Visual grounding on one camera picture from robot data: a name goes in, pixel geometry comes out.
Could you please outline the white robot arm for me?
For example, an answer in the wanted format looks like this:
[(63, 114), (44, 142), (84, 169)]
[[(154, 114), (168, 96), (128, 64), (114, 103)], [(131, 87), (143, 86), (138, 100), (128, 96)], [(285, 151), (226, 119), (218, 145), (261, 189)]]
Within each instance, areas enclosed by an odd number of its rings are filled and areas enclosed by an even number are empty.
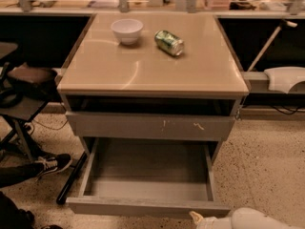
[(229, 217), (203, 217), (190, 212), (195, 229), (304, 229), (273, 219), (252, 208), (238, 208)]

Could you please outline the white gripper yellow padding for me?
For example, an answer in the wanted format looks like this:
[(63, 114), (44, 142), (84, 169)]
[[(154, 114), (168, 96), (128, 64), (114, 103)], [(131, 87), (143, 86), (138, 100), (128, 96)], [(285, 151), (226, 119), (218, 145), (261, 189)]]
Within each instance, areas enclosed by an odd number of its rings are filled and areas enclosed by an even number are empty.
[(216, 217), (205, 218), (202, 215), (196, 213), (195, 211), (191, 211), (189, 215), (193, 220), (195, 229), (232, 229), (230, 218), (223, 218), (223, 219), (218, 219)]

